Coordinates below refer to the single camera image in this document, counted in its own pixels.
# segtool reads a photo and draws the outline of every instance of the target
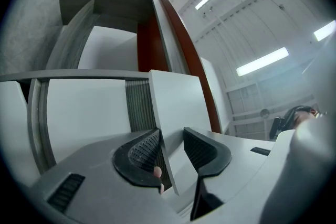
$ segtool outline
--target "gray floor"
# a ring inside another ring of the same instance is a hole
[[[62,28],[59,0],[13,0],[1,26],[0,75],[43,70]]]

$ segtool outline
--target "finger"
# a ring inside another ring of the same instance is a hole
[[[161,175],[162,175],[161,168],[159,168],[158,166],[154,167],[154,176],[156,176],[157,178],[160,178]]]
[[[160,194],[163,194],[163,192],[164,192],[164,186],[163,186],[163,184],[161,183]]]

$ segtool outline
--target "black vent grille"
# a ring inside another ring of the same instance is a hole
[[[85,177],[78,174],[69,175],[48,199],[48,203],[60,212],[64,212],[83,183]]]
[[[133,146],[129,151],[129,159],[134,166],[152,173],[159,147],[160,135],[159,132],[156,132]]]
[[[265,156],[268,156],[271,153],[271,151],[260,147],[254,147],[251,149],[251,151]]]
[[[184,132],[184,151],[196,171],[217,156],[217,150],[214,146],[188,132]]]

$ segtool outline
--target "white ceiling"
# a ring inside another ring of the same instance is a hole
[[[171,0],[198,54],[212,62],[232,109],[234,135],[267,139],[273,119],[316,107],[302,72],[322,46],[313,32],[334,19],[328,0]],[[239,77],[236,69],[286,47],[289,57]],[[260,110],[270,111],[268,119]]]

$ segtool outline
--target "red wood trim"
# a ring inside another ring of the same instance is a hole
[[[146,24],[138,25],[136,41],[140,72],[149,72],[152,69],[169,72],[155,14]]]
[[[163,4],[166,13],[172,23],[172,26],[175,30],[177,38],[180,42],[185,60],[189,67],[190,74],[193,76],[197,76],[200,79],[201,86],[203,89],[203,95],[206,103],[206,107],[208,109],[208,115],[211,124],[211,130],[216,133],[221,132],[221,127],[219,124],[218,114],[215,106],[215,102],[210,90],[210,86],[208,84],[208,80],[206,78],[201,59],[199,58],[195,46],[189,36],[187,29],[182,23],[181,18],[177,14],[173,5],[169,0],[160,0]]]

